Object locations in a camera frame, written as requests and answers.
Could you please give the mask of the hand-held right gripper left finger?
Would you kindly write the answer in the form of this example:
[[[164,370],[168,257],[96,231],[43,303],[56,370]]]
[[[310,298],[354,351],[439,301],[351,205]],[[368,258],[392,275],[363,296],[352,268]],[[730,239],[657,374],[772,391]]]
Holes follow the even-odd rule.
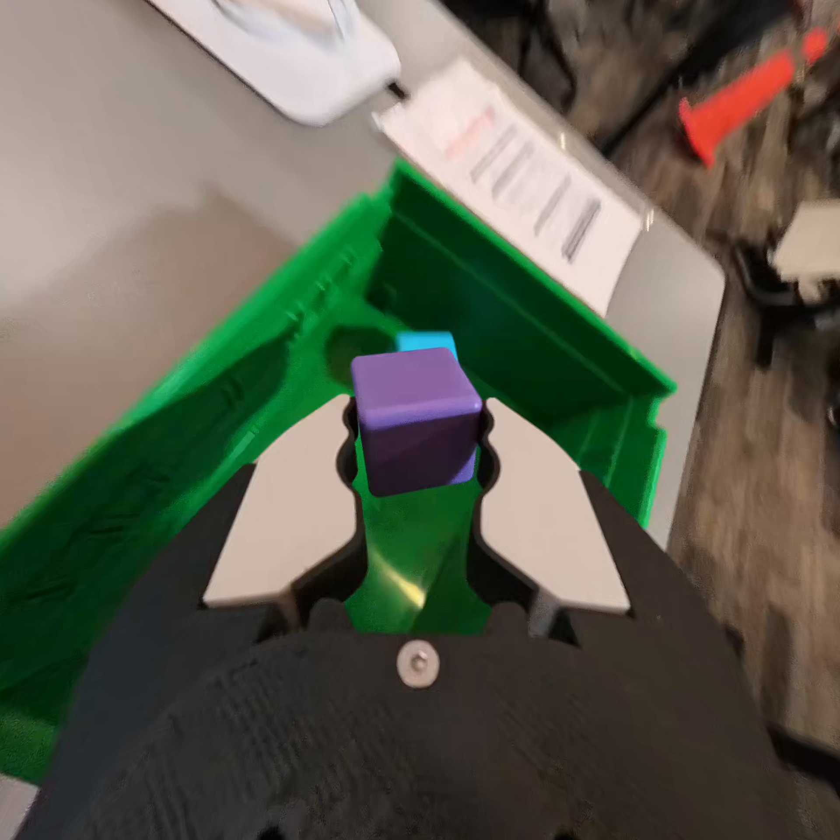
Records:
[[[289,627],[322,599],[345,602],[364,581],[368,551],[354,399],[337,395],[257,458],[203,594],[209,608],[274,606]]]

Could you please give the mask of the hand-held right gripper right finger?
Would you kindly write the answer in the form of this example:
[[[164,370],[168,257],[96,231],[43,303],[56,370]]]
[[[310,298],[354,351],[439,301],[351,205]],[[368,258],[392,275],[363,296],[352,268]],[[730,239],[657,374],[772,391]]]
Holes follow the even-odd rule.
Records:
[[[549,636],[562,612],[629,616],[629,596],[572,457],[496,397],[485,401],[479,431],[471,589],[491,607],[519,606],[535,637]]]

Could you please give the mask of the green plastic bin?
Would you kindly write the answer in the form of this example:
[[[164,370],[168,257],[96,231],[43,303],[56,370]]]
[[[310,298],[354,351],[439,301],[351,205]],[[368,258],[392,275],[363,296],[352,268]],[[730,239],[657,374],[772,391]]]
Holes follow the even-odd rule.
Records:
[[[133,584],[355,356],[453,334],[496,397],[648,524],[678,386],[410,164],[360,194],[2,529],[2,773],[37,784]]]

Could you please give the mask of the purple cube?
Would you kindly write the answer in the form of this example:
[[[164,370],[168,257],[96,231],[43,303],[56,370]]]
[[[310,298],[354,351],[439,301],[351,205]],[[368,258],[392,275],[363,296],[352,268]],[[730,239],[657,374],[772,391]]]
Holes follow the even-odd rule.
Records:
[[[483,403],[451,350],[357,356],[350,371],[373,496],[472,479]]]

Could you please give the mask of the blue cube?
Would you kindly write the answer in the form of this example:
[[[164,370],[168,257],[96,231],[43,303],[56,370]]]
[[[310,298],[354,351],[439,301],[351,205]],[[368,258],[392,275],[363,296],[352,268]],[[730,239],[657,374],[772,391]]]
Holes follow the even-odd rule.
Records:
[[[454,336],[448,331],[403,331],[394,338],[397,352],[419,350],[448,350],[457,360],[458,352]]]

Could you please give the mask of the laminated paper sheet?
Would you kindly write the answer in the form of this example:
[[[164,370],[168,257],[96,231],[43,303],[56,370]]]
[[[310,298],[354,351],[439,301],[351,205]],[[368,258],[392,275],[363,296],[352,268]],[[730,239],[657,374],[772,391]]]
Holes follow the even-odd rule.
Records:
[[[374,118],[402,155],[601,317],[641,213],[459,59]]]

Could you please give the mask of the document stand with white base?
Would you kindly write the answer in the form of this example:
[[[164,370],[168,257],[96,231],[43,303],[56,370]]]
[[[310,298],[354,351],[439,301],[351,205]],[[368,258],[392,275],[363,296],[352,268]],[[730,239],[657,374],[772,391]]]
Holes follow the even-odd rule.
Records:
[[[150,5],[300,125],[329,125],[401,74],[393,42],[354,1]]]

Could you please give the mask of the orange traffic cone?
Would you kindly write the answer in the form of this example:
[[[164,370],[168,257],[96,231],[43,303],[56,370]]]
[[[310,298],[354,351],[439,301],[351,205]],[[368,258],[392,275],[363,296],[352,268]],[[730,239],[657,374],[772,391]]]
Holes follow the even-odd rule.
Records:
[[[799,72],[823,58],[832,40],[828,29],[810,28],[795,46],[776,50],[705,100],[691,104],[682,98],[679,125],[693,156],[711,169],[720,143],[787,91]]]

